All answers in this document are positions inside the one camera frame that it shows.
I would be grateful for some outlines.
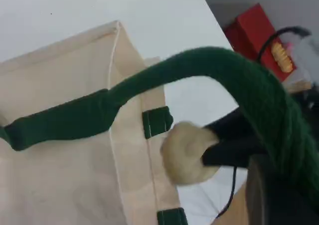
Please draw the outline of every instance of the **green strap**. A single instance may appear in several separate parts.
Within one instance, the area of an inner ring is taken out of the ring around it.
[[[93,136],[107,131],[119,108],[132,97],[192,76],[214,78],[226,88],[266,146],[277,170],[319,213],[319,157],[298,105],[270,71],[222,48],[182,52],[109,91],[17,119],[2,128],[0,136],[16,150],[45,140]]]
[[[165,133],[173,123],[173,117],[167,106],[144,111],[142,113],[142,120],[146,139]]]
[[[0,127],[0,137],[20,151],[47,140],[87,138],[107,131],[120,106],[110,105],[107,89],[22,117]]]
[[[169,209],[158,212],[159,225],[187,225],[187,219],[183,208]]]

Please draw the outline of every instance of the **white surface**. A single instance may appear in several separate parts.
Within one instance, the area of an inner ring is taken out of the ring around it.
[[[204,0],[0,0],[0,61],[116,19],[124,24],[144,58],[166,58],[206,45],[231,48]],[[205,125],[237,107],[217,82],[207,78],[169,84],[165,95],[175,122],[189,120]],[[231,173],[220,171],[219,176],[207,186],[219,188],[220,197],[212,195],[210,199],[221,210],[231,186],[231,181],[225,183],[221,178],[231,178]],[[199,186],[189,188],[194,192],[179,190],[190,225],[205,225],[216,214],[207,207]],[[198,201],[192,203],[195,195]],[[208,213],[192,215],[195,207],[201,206]]]

